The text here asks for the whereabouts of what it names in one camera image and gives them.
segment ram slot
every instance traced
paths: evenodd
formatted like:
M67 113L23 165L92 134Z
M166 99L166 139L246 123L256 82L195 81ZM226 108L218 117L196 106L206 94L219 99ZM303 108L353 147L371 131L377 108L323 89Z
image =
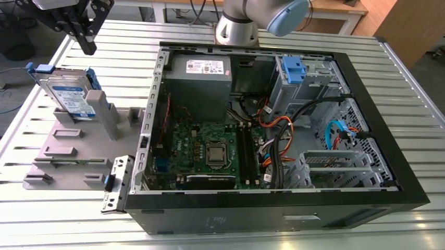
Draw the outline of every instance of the ram slot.
M246 153L244 153L244 127L236 127L236 149L238 149L238 165L239 165L239 178L240 183L246 183L248 180L247 166L246 166Z
M246 161L246 170L247 170L247 179L250 184L256 184L258 173L256 173L256 165L255 165L255 153L254 153L254 143L251 137L250 127L244 127L243 129L243 137L244 137L244 161Z

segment hard drive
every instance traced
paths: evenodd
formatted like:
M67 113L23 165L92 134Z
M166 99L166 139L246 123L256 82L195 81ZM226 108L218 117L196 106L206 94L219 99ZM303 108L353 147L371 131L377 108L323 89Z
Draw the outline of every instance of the hard drive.
M53 65L27 65L28 73L47 95L57 104L59 111L65 111L76 120L93 120L95 110L85 98L89 90L101 90L95 71L56 68Z

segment blue hard drive label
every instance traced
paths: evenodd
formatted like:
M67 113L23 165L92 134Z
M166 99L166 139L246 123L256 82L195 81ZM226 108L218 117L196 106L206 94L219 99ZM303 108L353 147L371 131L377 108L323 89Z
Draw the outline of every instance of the blue hard drive label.
M52 86L52 89L55 97L72 116L79 118L91 118L95 116L95 110L83 98L83 88L71 86Z

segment green circuit board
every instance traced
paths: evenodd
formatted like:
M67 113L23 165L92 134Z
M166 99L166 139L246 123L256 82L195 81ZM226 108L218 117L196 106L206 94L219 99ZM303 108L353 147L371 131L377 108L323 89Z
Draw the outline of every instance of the green circuit board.
M250 128L254 151L258 151L258 141L264 138L262 128ZM216 145L223 147L226 164L208 166L207 147ZM255 155L251 156L258 166ZM236 189L259 189L256 183L242 183L240 166L236 148L235 124L190 124L176 123L174 127L172 151L168 166L163 168L158 179L163 190L174 190L176 176L188 174L230 175L236 177Z

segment cpu socket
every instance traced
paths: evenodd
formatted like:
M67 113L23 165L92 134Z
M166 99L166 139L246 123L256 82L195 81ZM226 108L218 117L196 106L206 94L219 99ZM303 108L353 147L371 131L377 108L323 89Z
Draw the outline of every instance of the cpu socket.
M206 164L215 170L227 165L226 143L223 141L206 142Z

